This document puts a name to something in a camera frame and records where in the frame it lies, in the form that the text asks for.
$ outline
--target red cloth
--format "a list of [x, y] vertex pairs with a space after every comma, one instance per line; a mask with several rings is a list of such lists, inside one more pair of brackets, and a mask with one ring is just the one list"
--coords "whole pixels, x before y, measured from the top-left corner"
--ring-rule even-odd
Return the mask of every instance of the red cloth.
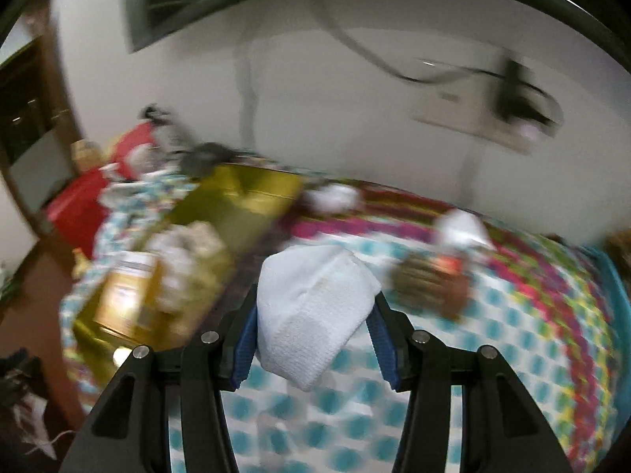
[[107, 216], [97, 197], [108, 181], [98, 168], [82, 174], [46, 207], [48, 220], [74, 248], [92, 259], [94, 236]]
[[127, 158], [127, 155], [130, 153], [130, 151], [132, 151], [139, 145], [144, 143], [155, 144], [155, 141], [153, 140], [153, 135], [151, 134], [152, 129], [153, 124], [151, 124], [149, 121], [140, 123], [130, 132], [127, 132], [125, 135], [123, 135], [114, 146], [110, 162], [117, 162], [119, 165], [119, 173], [128, 180], [136, 180], [138, 179], [138, 175], [131, 167], [127, 165], [125, 159]]

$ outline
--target folded white cloth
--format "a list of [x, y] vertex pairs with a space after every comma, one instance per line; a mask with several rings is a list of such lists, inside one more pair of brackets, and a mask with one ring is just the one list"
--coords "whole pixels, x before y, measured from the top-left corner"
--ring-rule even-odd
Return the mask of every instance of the folded white cloth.
[[297, 245], [270, 256], [257, 295], [261, 366], [310, 390], [380, 290], [366, 265], [339, 245]]

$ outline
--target brown floor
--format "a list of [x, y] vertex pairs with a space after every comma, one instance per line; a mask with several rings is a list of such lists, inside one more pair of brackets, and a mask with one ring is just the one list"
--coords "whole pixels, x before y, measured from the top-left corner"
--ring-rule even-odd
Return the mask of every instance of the brown floor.
[[22, 274], [20, 292], [0, 322], [0, 356], [20, 347], [39, 356], [51, 398], [67, 423], [78, 429], [84, 415], [77, 388], [65, 372], [58, 317], [59, 303], [72, 286], [71, 262], [67, 255], [60, 258], [39, 247]]

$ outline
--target open box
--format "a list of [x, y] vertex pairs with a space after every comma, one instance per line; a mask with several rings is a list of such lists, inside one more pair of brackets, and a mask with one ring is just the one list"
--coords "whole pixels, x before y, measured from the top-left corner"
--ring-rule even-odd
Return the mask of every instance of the open box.
[[[159, 224], [151, 228], [135, 249], [142, 250], [151, 235], [171, 224], [210, 222], [225, 243], [226, 254], [221, 262], [210, 266], [210, 273], [220, 282], [206, 300], [200, 301], [204, 311], [208, 311], [220, 296], [223, 286], [234, 275], [236, 261], [251, 250], [271, 225], [287, 212], [301, 191], [302, 178], [296, 174], [236, 164], [220, 165]], [[117, 338], [103, 332], [93, 320], [103, 286], [87, 300], [73, 324], [77, 351], [102, 387], [118, 368], [113, 356], [121, 346]], [[169, 320], [165, 315], [162, 320], [163, 336], [153, 344], [158, 350], [172, 346], [166, 331], [168, 325]]]

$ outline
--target yellow object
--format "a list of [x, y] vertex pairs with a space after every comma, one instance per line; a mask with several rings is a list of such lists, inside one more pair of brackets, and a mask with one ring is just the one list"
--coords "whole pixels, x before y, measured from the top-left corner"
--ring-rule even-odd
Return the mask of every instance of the yellow object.
[[90, 268], [90, 260], [85, 257], [83, 251], [79, 248], [73, 249], [75, 255], [75, 267], [73, 268], [73, 279], [77, 281], [83, 277], [83, 274]]
[[[223, 251], [204, 260], [196, 269], [192, 279], [193, 289], [199, 294], [196, 304], [175, 320], [165, 317], [165, 330], [153, 333], [155, 350], [186, 343], [234, 275], [236, 261], [250, 252], [276, 219], [289, 209], [300, 195], [302, 183], [302, 177], [296, 174], [244, 165], [219, 165], [136, 244], [136, 249], [142, 249], [154, 233], [172, 224], [206, 221], [226, 245]], [[94, 322], [103, 291], [104, 286], [101, 286], [93, 293], [73, 324], [78, 355], [101, 387], [105, 387], [118, 368], [113, 361], [116, 350], [141, 344], [122, 343], [115, 336], [103, 333]]]
[[77, 140], [72, 144], [71, 152], [73, 162], [75, 162], [80, 173], [103, 166], [103, 155], [99, 146], [94, 142]]
[[94, 321], [114, 336], [150, 341], [162, 266], [156, 254], [124, 252], [109, 274]]

